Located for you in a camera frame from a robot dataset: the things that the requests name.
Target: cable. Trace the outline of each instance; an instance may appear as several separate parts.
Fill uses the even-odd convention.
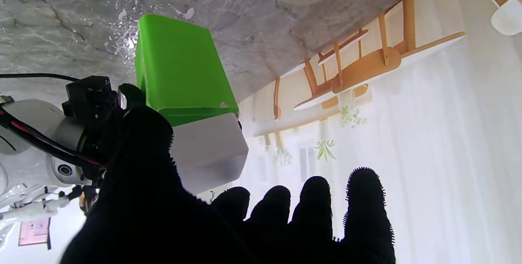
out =
[[[0,74],[0,78],[58,78],[59,80],[69,80],[70,82],[80,80],[79,78],[54,73],[3,73]]]
[[[14,151],[16,151],[15,147],[13,147],[13,145],[11,143],[9,143],[8,140],[6,140],[3,136],[0,135],[0,139],[4,140],[4,142],[6,142],[10,147],[11,149],[13,149]]]
[[[60,160],[63,160],[67,163],[71,163],[72,165],[77,165],[80,167],[93,167],[93,166],[98,167],[97,165],[93,165],[85,160],[82,160],[80,158],[67,154],[63,151],[60,151],[60,150],[56,149],[55,147],[45,143],[44,141],[35,139],[34,136],[32,136],[32,135],[28,134],[27,132],[24,132],[18,128],[13,127],[13,128],[10,128],[10,130],[12,130],[16,135],[18,135],[20,138],[25,140],[27,143],[29,143],[33,147],[40,149],[43,152],[49,153],[52,156],[54,156]]]
[[[90,159],[90,158],[87,158],[85,156],[83,156],[83,154],[81,154],[80,152],[77,152],[77,151],[74,151],[72,149],[69,149],[67,147],[64,147],[63,145],[60,145],[59,143],[49,139],[47,136],[41,134],[41,132],[39,132],[38,130],[32,128],[30,125],[16,119],[16,117],[12,116],[11,114],[9,114],[7,111],[5,111],[4,109],[0,109],[0,115],[8,115],[9,118],[11,119],[11,122],[10,122],[10,125],[12,127],[10,127],[9,129],[11,130],[15,130],[17,131],[17,134],[23,138],[26,142],[32,144],[33,146],[37,147],[38,149],[41,149],[42,151],[44,152],[47,152],[47,153],[50,153],[52,154],[53,156],[56,156],[54,153],[56,153],[56,150],[60,150],[60,152],[64,153],[64,154],[67,154],[75,159],[80,159],[80,160],[83,160],[87,163],[89,163],[91,166],[100,166],[101,164]],[[33,137],[34,139],[37,139],[38,142],[34,141],[31,139],[31,137]],[[56,149],[52,152],[50,152],[49,150],[46,150],[46,149],[42,149],[42,144],[39,143],[39,141],[45,143],[46,145],[49,145],[51,147],[53,147],[53,149]]]

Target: green plant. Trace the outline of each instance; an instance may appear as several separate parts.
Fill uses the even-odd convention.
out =
[[[330,148],[333,147],[334,145],[335,145],[334,140],[331,140],[331,141],[325,140],[325,141],[317,142],[317,146],[315,148],[319,151],[319,153],[317,154],[317,157],[315,157],[315,158],[318,161],[323,156],[325,158],[325,161],[328,161],[328,156],[336,159],[335,156],[332,154],[332,151],[330,151]]]
[[[347,124],[351,125],[351,128],[356,128],[361,124],[366,124],[366,118],[359,117],[359,109],[352,106],[341,107],[341,126],[344,127]]]
[[[284,147],[277,147],[274,163],[279,166],[289,165],[292,162],[292,155]]]

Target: gray marble tabletop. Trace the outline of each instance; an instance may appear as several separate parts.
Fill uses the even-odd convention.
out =
[[[0,73],[135,82],[137,21],[156,13],[209,28],[240,102],[400,0],[0,0]],[[62,80],[0,80],[0,93],[66,100]]]

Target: green box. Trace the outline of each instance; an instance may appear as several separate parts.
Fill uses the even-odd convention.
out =
[[[139,21],[136,78],[147,105],[172,126],[239,112],[207,28],[143,15]]]

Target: white curtain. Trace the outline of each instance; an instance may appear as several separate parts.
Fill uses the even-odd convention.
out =
[[[282,184],[293,209],[306,178],[322,175],[332,188],[334,235],[343,237],[348,175],[371,167],[386,189],[398,263],[522,263],[522,41],[494,31],[494,11],[489,0],[416,0],[417,13],[433,16],[432,33],[417,27],[433,37],[426,42],[459,24],[467,37],[371,83],[373,101],[358,108],[367,124],[342,127],[334,115],[282,131],[287,165],[275,162],[274,134],[268,147],[263,136],[248,138],[246,166],[231,185],[250,190],[252,210]],[[272,117],[272,103],[256,105],[259,96],[241,104],[246,127],[260,126],[260,111]],[[335,159],[317,160],[325,137]]]

